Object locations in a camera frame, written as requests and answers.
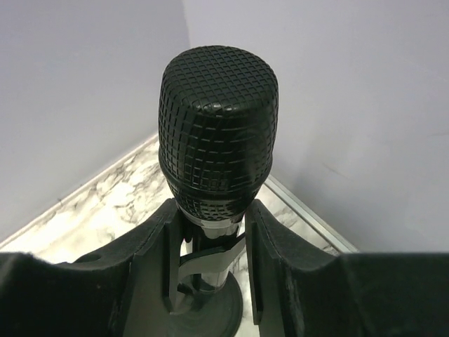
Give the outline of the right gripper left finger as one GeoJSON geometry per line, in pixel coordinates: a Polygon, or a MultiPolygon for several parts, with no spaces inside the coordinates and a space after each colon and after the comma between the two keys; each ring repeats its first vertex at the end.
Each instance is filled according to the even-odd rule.
{"type": "Polygon", "coordinates": [[[73,263],[1,254],[1,335],[165,336],[179,215],[168,199],[144,223],[73,263]]]}

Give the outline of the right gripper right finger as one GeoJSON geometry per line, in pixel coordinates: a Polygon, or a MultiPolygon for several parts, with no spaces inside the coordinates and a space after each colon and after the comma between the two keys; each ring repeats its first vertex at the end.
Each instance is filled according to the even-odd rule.
{"type": "Polygon", "coordinates": [[[333,256],[258,200],[246,211],[253,319],[261,336],[447,336],[448,254],[333,256]]]}

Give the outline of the round base clip stand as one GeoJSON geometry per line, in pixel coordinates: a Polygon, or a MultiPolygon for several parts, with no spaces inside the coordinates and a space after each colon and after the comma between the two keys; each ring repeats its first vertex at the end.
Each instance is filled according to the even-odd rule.
{"type": "Polygon", "coordinates": [[[180,258],[177,303],[167,336],[235,336],[243,296],[231,264],[246,247],[244,234],[222,246],[193,250],[180,258]]]}

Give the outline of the black microphone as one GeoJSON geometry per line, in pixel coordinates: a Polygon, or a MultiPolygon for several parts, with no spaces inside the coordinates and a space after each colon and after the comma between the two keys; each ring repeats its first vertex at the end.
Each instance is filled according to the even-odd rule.
{"type": "Polygon", "coordinates": [[[166,66],[159,165],[191,225],[191,250],[224,246],[273,163],[279,109],[273,69],[233,46],[200,46],[166,66]]]}

